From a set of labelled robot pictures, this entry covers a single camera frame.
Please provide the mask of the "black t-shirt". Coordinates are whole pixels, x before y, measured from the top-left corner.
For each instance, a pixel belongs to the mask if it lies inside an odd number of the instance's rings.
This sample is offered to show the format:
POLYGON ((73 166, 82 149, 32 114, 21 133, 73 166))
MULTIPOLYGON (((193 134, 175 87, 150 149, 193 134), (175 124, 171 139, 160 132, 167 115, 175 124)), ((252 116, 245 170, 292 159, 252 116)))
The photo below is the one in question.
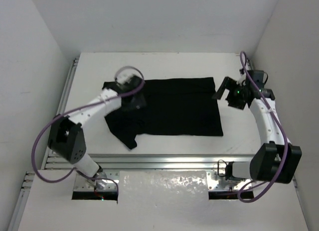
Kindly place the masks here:
POLYGON ((142 94, 146 106, 105 116, 112 135, 129 150, 140 134, 223 136, 212 77, 147 80, 142 94))

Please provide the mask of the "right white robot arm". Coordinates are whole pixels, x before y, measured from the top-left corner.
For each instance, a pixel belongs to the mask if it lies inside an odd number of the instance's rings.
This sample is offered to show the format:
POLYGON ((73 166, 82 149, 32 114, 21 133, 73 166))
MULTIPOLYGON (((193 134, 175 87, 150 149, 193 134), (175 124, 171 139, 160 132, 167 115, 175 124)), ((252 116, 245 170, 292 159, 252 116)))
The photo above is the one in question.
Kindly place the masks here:
POLYGON ((228 106, 243 110, 248 107, 257 124, 261 147, 249 162, 229 162, 225 168, 225 179, 250 179, 270 182, 279 170, 277 183, 291 182, 302 156, 301 148, 293 146, 282 135, 271 113, 276 113, 275 95, 265 88, 266 72, 250 70, 249 75, 257 85, 254 88, 248 78, 242 75, 240 81, 225 77, 213 99, 221 99, 225 90, 228 106))

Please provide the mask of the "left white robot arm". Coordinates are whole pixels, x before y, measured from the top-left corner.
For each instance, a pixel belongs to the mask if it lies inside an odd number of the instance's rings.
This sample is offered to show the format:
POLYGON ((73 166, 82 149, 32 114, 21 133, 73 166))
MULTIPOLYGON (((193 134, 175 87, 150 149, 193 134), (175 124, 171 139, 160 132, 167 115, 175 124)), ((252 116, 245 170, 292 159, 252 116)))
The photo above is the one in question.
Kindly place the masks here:
POLYGON ((102 168, 88 155, 85 132, 93 123, 116 110, 130 111, 146 105, 144 78, 130 75, 115 81, 88 104, 60 114, 50 128, 48 147, 68 161, 84 177, 94 180, 102 168))

